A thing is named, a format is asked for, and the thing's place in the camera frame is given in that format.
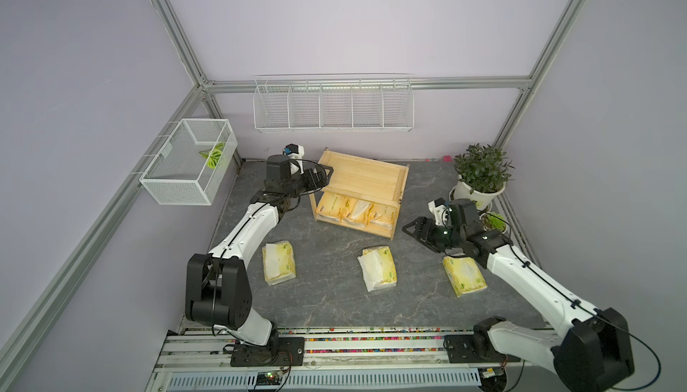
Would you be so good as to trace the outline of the green tissue pack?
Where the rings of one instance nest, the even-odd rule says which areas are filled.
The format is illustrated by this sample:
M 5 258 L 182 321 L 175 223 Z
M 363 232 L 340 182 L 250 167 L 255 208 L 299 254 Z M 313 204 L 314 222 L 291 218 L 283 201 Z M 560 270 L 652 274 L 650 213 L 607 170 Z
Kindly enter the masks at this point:
M 388 245 L 363 249 L 358 262 L 368 292 L 396 287 L 395 261 Z
M 442 265 L 457 297 L 488 288 L 481 268 L 474 259 L 445 256 Z
M 262 248 L 263 272 L 270 286 L 296 278 L 293 246 L 288 241 L 266 244 Z

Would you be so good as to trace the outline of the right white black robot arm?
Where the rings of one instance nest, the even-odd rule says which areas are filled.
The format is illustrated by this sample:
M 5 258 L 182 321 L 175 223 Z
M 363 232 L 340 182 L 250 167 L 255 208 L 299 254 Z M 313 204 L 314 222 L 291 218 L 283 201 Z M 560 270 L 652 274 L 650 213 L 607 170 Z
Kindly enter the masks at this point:
M 638 340 L 621 313 L 581 299 L 532 263 L 509 236 L 485 229 L 474 201 L 438 199 L 429 210 L 431 217 L 404 225 L 404 234 L 432 252 L 475 261 L 517 291 L 552 328 L 545 332 L 488 318 L 473 328 L 475 354 L 534 363 L 571 391 L 621 390 L 621 382 L 635 373 L 632 343 Z

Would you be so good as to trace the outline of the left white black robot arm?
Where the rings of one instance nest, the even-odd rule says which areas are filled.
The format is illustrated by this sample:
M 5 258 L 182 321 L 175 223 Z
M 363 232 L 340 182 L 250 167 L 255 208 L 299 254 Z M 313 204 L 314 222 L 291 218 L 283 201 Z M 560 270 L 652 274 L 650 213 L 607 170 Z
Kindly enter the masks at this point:
M 238 224 L 208 253 L 189 259 L 185 318 L 226 330 L 245 345 L 274 348 L 277 329 L 252 308 L 247 267 L 267 234 L 293 209 L 291 200 L 323 190 L 333 174 L 331 166 L 294 153 L 269 157 L 263 188 L 250 199 Z

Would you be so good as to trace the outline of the orange tissue pack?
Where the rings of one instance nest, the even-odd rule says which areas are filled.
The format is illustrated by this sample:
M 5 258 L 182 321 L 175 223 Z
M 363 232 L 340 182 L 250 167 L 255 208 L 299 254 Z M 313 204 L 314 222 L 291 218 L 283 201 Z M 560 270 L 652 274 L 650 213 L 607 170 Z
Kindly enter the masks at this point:
M 391 230 L 395 227 L 397 208 L 385 204 L 373 204 L 368 215 L 368 223 L 375 227 Z
M 323 193 L 316 214 L 320 218 L 327 220 L 340 221 L 349 210 L 350 198 L 338 193 Z
M 350 210 L 343 216 L 343 221 L 363 229 L 368 226 L 370 210 L 373 207 L 372 202 L 365 200 L 356 200 Z

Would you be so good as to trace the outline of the wooden two-tier shelf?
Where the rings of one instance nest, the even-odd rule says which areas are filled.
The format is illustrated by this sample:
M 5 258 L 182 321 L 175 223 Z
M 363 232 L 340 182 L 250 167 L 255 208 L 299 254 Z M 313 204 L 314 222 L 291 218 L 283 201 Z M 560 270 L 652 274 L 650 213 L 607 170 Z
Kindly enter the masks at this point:
M 375 227 L 370 224 L 361 229 L 344 222 L 343 218 L 340 221 L 320 218 L 316 214 L 320 199 L 315 195 L 311 195 L 310 201 L 314 219 L 348 227 L 349 229 L 358 229 L 362 232 L 392 240 L 395 236 L 409 168 L 405 165 L 366 159 L 334 152 L 329 149 L 325 150 L 320 157 L 320 164 L 331 166 L 334 169 L 330 183 L 325 187 L 322 195 L 325 192 L 332 192 L 349 197 L 349 210 L 356 200 L 394 206 L 397 208 L 397 217 L 395 227 L 391 230 Z

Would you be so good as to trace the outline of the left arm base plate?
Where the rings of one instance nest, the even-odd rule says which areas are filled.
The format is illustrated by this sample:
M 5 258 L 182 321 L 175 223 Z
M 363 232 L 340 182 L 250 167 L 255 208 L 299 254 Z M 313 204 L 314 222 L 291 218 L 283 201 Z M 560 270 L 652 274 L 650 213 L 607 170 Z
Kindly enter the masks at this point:
M 233 346 L 232 367 L 302 366 L 305 356 L 305 339 L 279 337 L 266 347 L 238 344 Z

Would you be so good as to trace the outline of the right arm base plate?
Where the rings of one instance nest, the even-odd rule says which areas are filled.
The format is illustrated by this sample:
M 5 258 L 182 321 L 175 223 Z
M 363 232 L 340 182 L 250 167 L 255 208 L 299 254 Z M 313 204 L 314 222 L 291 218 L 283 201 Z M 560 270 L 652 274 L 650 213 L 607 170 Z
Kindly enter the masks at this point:
M 449 363 L 519 363 L 520 358 L 499 353 L 481 333 L 446 335 L 443 343 Z

